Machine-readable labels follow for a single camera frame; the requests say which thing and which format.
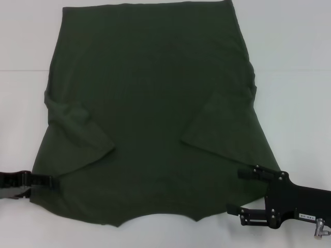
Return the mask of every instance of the white background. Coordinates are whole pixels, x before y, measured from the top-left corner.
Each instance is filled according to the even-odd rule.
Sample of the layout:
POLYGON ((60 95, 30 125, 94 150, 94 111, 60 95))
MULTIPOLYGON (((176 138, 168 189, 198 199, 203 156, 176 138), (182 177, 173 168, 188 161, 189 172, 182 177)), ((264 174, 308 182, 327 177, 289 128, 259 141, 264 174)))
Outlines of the white background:
MULTIPOLYGON (((297 184, 331 190, 331 1, 233 2, 257 75, 255 109, 279 165, 297 184)), ((32 169, 47 127, 43 91, 62 7, 118 3, 0 0, 0 171, 32 169)), ((65 219, 25 199, 0 200, 1 247, 330 247, 331 237, 314 240, 314 229, 295 220, 278 230, 242 227, 225 213, 197 223, 150 215, 115 228, 65 219)))

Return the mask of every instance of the black clamp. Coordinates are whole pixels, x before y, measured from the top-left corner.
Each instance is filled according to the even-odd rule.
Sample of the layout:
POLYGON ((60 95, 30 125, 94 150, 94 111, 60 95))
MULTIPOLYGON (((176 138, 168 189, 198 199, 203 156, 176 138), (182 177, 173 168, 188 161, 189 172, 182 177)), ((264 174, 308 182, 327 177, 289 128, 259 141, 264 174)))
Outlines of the black clamp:
POLYGON ((296 219, 316 223, 316 238, 329 235, 323 227, 331 227, 331 191, 295 185, 287 172, 277 172, 259 165, 250 166, 249 170, 239 170, 238 177, 268 183, 264 196, 265 210, 227 204, 228 214, 239 215, 243 226, 277 229, 285 220, 296 219))
POLYGON ((54 178, 46 175, 32 174, 26 170, 16 173, 0 172, 0 199, 30 198, 31 188, 54 190, 54 178))

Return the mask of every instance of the green t-shirt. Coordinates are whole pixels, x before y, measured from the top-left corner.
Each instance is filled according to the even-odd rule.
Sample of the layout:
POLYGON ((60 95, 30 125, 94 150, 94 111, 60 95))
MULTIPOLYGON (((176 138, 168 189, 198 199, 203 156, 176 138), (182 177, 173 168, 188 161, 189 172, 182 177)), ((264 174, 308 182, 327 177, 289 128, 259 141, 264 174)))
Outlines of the green t-shirt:
POLYGON ((264 195, 237 178, 279 169, 253 109, 254 71, 232 2, 64 8, 33 172, 59 180, 31 202, 120 226, 200 220, 264 195))

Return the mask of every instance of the label sticker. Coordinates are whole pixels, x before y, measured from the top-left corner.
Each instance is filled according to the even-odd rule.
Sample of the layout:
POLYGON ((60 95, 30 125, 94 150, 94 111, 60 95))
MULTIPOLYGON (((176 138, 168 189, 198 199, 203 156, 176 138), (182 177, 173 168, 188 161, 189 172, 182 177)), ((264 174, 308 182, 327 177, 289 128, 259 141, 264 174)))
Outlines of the label sticker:
POLYGON ((310 221, 315 221, 316 220, 315 216, 302 214, 302 213, 299 214, 299 218, 307 219, 307 220, 310 220, 310 221))

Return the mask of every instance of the dark green shirt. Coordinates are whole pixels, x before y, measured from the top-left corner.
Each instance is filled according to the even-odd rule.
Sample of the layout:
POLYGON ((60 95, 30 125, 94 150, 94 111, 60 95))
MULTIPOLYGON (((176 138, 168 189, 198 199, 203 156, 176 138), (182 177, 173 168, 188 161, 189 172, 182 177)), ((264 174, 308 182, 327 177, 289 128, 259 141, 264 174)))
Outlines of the dark green shirt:
POLYGON ((119 226, 154 213, 200 220, 264 195, 237 178, 278 169, 253 109, 254 71, 232 2, 64 8, 31 201, 119 226))

